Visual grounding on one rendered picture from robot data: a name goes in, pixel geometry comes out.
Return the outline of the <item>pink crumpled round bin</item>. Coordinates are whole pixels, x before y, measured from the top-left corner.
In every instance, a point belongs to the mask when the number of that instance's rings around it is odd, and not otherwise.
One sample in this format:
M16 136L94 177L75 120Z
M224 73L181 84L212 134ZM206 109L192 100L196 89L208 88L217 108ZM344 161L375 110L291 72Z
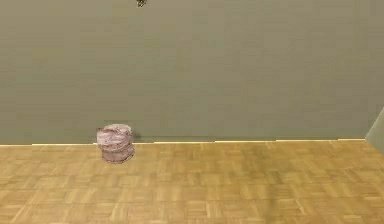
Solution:
M132 129L126 124L111 124L99 128L96 140L102 158L108 163L121 164L135 154Z

